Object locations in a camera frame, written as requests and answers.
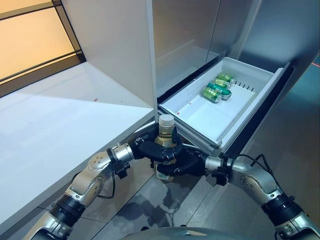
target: robotic arm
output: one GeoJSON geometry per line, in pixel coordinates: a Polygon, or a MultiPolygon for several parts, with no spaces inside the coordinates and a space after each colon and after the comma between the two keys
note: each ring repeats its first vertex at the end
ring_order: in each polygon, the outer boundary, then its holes
{"type": "Polygon", "coordinates": [[[282,239],[300,239],[299,236],[306,230],[320,239],[318,228],[265,170],[227,157],[208,156],[197,147],[183,145],[176,131],[172,141],[176,141],[177,146],[165,148],[154,143],[157,135],[158,124],[154,123],[134,133],[127,143],[95,154],[52,210],[38,220],[23,240],[35,237],[67,239],[84,210],[98,197],[106,180],[110,176],[114,178],[114,174],[120,179],[126,177],[129,161],[145,157],[150,158],[151,166],[153,161],[169,162],[176,158],[174,164],[158,165],[157,170],[166,175],[209,174],[216,178],[216,184],[224,186],[229,182],[240,187],[261,206],[282,239]]]}

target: soda can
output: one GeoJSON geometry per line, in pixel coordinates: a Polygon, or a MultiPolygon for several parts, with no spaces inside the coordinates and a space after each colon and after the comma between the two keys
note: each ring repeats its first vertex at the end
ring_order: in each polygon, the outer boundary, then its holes
{"type": "Polygon", "coordinates": [[[209,82],[206,86],[207,88],[211,88],[222,95],[222,100],[228,100],[232,94],[232,92],[229,89],[226,89],[225,87],[219,86],[217,84],[214,84],[212,82],[209,82]]]}
{"type": "Polygon", "coordinates": [[[213,82],[214,82],[214,84],[217,84],[217,85],[219,85],[223,88],[226,88],[226,89],[229,89],[231,87],[230,82],[222,80],[220,78],[216,78],[213,82]]]}
{"type": "Polygon", "coordinates": [[[214,102],[215,104],[217,104],[218,102],[220,102],[220,100],[222,99],[222,94],[218,91],[215,91],[213,89],[211,89],[210,87],[206,87],[203,90],[202,95],[209,99],[210,101],[214,102]]]}
{"type": "Polygon", "coordinates": [[[233,84],[235,82],[235,78],[227,73],[221,72],[218,76],[218,79],[224,80],[230,84],[233,84]]]}

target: black joint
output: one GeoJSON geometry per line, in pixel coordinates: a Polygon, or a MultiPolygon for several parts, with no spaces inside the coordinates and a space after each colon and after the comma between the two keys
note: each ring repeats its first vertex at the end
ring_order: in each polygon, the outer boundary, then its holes
{"type": "Polygon", "coordinates": [[[53,206],[50,213],[63,223],[72,227],[81,217],[85,209],[85,206],[80,202],[64,194],[53,206]]]}
{"type": "Polygon", "coordinates": [[[161,156],[164,161],[171,161],[176,156],[176,151],[172,147],[164,148],[161,150],[161,156]]]}
{"type": "Polygon", "coordinates": [[[180,137],[178,135],[178,131],[177,131],[177,128],[174,127],[173,130],[172,130],[172,143],[173,144],[176,144],[180,141],[180,137]]]}
{"type": "Polygon", "coordinates": [[[288,197],[284,193],[270,200],[261,206],[261,208],[275,226],[289,221],[303,211],[302,208],[294,202],[294,197],[288,197]]]}
{"type": "Polygon", "coordinates": [[[227,154],[223,155],[223,157],[222,157],[222,167],[223,168],[228,168],[228,160],[229,160],[229,156],[227,154]]]}
{"type": "Polygon", "coordinates": [[[109,156],[109,158],[110,158],[110,160],[111,160],[111,163],[112,163],[112,164],[115,164],[115,163],[117,162],[117,160],[116,160],[114,154],[112,153],[111,148],[108,148],[108,149],[106,150],[106,153],[108,154],[108,156],[109,156]]]}
{"type": "Polygon", "coordinates": [[[216,178],[216,184],[225,186],[227,184],[228,171],[226,168],[218,166],[217,170],[212,173],[212,177],[216,178]]]}
{"type": "Polygon", "coordinates": [[[126,169],[130,168],[129,163],[126,163],[124,165],[122,161],[117,161],[112,166],[115,174],[117,174],[120,179],[123,179],[126,176],[128,176],[126,169]]]}
{"type": "Polygon", "coordinates": [[[137,137],[134,142],[135,142],[136,145],[139,145],[143,141],[144,141],[144,139],[142,137],[137,137]]]}

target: plastic bottle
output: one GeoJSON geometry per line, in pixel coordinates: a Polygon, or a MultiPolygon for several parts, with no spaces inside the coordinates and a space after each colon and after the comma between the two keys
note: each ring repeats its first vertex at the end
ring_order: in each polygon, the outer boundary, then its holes
{"type": "MultiPolygon", "coordinates": [[[[159,135],[155,138],[154,142],[166,148],[174,148],[177,144],[172,142],[172,132],[175,127],[175,120],[174,117],[170,114],[163,114],[159,117],[159,135]]],[[[172,176],[168,176],[162,174],[157,171],[158,164],[174,164],[176,159],[166,162],[156,162],[154,161],[154,168],[153,171],[156,177],[162,181],[170,182],[174,178],[172,176]]]]}

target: tiled floor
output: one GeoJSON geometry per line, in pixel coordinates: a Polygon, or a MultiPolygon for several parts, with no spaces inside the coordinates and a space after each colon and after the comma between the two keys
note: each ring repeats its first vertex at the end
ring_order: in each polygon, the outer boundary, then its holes
{"type": "MultiPolygon", "coordinates": [[[[288,195],[296,196],[296,201],[311,213],[311,219],[320,227],[319,124],[320,67],[311,65],[265,118],[243,152],[254,157],[264,153],[282,188],[288,195]]],[[[0,239],[20,239],[39,216],[50,209],[55,198],[35,209],[24,220],[25,226],[13,228],[0,239]]],[[[109,203],[99,199],[90,206],[69,239],[117,240],[144,226],[182,224],[239,234],[253,240],[273,239],[273,225],[252,199],[230,184],[212,187],[204,177],[182,176],[162,183],[153,176],[112,219],[108,213],[109,203]]]]}

